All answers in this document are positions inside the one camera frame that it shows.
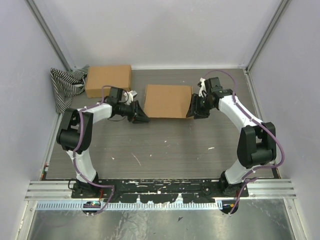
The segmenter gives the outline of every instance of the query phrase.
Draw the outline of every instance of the metal base plate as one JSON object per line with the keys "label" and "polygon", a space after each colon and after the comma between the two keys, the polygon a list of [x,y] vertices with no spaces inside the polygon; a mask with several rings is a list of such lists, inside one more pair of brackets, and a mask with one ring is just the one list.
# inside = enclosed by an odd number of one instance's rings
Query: metal base plate
{"label": "metal base plate", "polygon": [[[174,203],[180,195],[184,204],[188,203],[215,203],[214,198],[234,197],[236,193],[226,196],[221,193],[216,179],[103,179],[100,185],[112,185],[115,188],[111,203],[136,203],[147,204]],[[76,190],[73,185],[71,198],[90,199]],[[103,189],[103,198],[111,194],[110,188]],[[242,197],[248,197],[248,190],[244,190]]]}

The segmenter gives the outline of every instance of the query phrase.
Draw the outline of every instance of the brown cardboard box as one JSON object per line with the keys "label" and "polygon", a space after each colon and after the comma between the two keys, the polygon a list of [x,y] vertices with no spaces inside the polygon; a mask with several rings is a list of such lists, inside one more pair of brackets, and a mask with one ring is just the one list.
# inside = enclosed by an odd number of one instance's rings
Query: brown cardboard box
{"label": "brown cardboard box", "polygon": [[185,119],[191,96],[191,86],[149,84],[145,90],[143,111],[149,118]]}
{"label": "brown cardboard box", "polygon": [[[131,66],[130,65],[107,65],[89,67],[85,84],[85,93],[88,98],[100,98],[101,88],[104,85],[130,91]],[[104,96],[108,96],[110,87],[104,88]]]}

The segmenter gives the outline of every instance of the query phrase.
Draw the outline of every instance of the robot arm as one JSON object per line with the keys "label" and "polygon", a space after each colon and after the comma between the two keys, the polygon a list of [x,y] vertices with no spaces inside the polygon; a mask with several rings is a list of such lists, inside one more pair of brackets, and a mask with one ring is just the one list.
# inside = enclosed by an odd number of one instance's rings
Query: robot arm
{"label": "robot arm", "polygon": [[216,108],[224,113],[240,132],[237,148],[238,159],[221,174],[219,186],[223,193],[233,194],[243,181],[243,177],[252,168],[265,165],[276,158],[275,141],[252,120],[264,125],[274,135],[275,126],[271,122],[263,123],[250,113],[240,102],[237,96],[235,101],[247,113],[244,114],[235,104],[233,91],[223,89],[218,77],[207,80],[201,78],[198,84],[199,94],[193,94],[189,111],[186,117],[194,119],[208,118],[210,110]]}
{"label": "robot arm", "polygon": [[[79,191],[87,195],[95,196],[100,188],[93,186],[81,177],[80,173],[90,182],[99,183],[98,173],[92,165],[89,153],[89,146],[92,139],[93,124],[112,118],[114,115],[127,116],[129,122],[148,123],[150,119],[142,111],[138,101],[134,101],[137,93],[135,91],[125,92],[125,102],[121,102],[124,90],[111,87],[109,96],[104,98],[103,103],[98,102],[94,107],[84,107],[83,109],[68,108],[62,117],[60,127],[56,136],[56,141],[62,149],[70,156],[73,165],[78,169],[76,173],[76,187]],[[80,114],[82,114],[83,129],[77,127],[80,124]],[[73,156],[79,141],[81,132],[83,134],[79,149]]]}

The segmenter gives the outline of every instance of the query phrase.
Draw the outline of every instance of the black and white striped fabric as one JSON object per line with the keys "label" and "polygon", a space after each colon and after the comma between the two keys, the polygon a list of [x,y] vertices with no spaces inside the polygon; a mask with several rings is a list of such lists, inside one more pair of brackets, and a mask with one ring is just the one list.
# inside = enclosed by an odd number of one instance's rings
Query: black and white striped fabric
{"label": "black and white striped fabric", "polygon": [[85,91],[88,70],[88,65],[77,71],[61,71],[51,68],[50,75],[57,113],[64,113],[71,106],[72,97]]}

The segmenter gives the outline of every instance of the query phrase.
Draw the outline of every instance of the gray wall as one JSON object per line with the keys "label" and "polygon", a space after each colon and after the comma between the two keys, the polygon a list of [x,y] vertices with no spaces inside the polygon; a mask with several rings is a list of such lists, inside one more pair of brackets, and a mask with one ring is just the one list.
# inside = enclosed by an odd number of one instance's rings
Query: gray wall
{"label": "gray wall", "polygon": [[71,66],[246,66],[281,0],[35,0]]}
{"label": "gray wall", "polygon": [[266,120],[275,123],[307,232],[320,236],[320,1],[293,0],[251,72]]}
{"label": "gray wall", "polygon": [[63,70],[23,0],[0,0],[0,239],[12,239],[40,174],[55,113],[50,67]]}

